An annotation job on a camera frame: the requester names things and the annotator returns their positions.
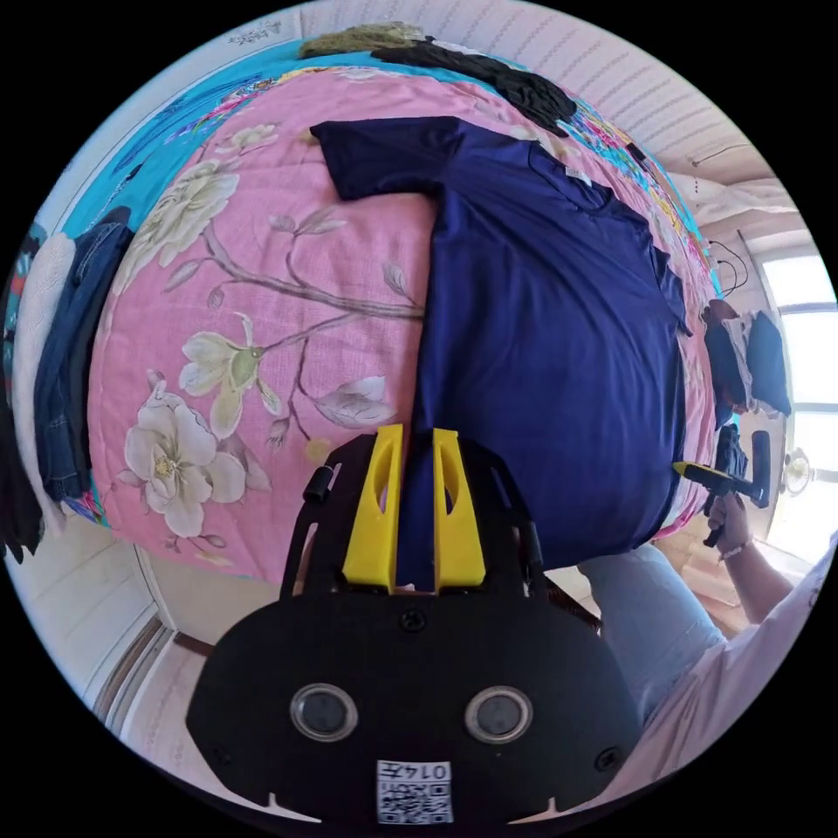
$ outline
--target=bed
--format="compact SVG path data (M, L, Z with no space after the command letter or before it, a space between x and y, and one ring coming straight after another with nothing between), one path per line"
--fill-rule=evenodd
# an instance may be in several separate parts
M298 61L297 46L259 53L170 103L63 226L77 236L124 206L136 230L93 350L93 488L76 511L151 553L279 582L313 468L358 433L409 425L435 207L410 193L340 202L309 130L324 120L458 116L536 141L610 187L648 221L682 281L692 331L678 336L683 457L712 462L700 317L718 282L654 160L638 161L630 138L573 92L578 109L559 138L458 73L368 53ZM582 490L596 508L595 483ZM656 537L684 526L704 498L695 484L675 485Z

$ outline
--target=jeans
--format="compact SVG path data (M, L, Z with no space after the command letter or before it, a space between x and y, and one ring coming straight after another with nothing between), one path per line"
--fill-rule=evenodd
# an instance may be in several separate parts
M701 603L657 547L584 561L611 648L644 724L707 649L724 643Z
M56 502L90 488L87 370L93 336L113 275L134 233L102 223L76 239L76 257L35 380L38 468Z

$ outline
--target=t-shirt sleeve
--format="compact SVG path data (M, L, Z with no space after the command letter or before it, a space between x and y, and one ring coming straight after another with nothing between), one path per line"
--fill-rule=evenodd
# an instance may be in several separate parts
M651 242L651 234L649 234L649 258L652 263L652 270L657 277L657 285L661 289L661 294L663 294L670 309L672 309L672 312L678 318L678 325L681 327L681 331L692 335L692 331L687 326L687 309L683 300L683 283L681 282L681 278L670 267L669 255L655 247Z
M344 201L393 192L435 192L461 140L459 120L359 120L312 127Z

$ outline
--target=bracelet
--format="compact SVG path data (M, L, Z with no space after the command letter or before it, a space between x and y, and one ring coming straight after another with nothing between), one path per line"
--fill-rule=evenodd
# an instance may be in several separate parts
M728 559L732 559L733 556L739 555L748 545L752 543L753 539L748 539L744 544L740 544L738 547L734 547L732 550L728 550L727 553L722 553L719 556L719 564L723 561L727 561Z

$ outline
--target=denim jacket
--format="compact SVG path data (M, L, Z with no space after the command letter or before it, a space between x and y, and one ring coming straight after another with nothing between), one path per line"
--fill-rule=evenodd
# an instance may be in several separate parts
M76 239L76 258L58 301L35 381L38 468L56 502L90 488L87 378L93 338L113 275L134 233L100 223Z

